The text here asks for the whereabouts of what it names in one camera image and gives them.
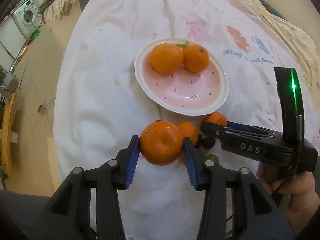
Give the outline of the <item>person's right hand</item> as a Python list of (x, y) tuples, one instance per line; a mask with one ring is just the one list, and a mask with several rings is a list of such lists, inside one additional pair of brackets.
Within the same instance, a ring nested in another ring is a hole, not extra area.
[(282, 195), (290, 195), (291, 200), (284, 216), (297, 237), (311, 222), (319, 210), (319, 196), (311, 172), (302, 172), (279, 189)]

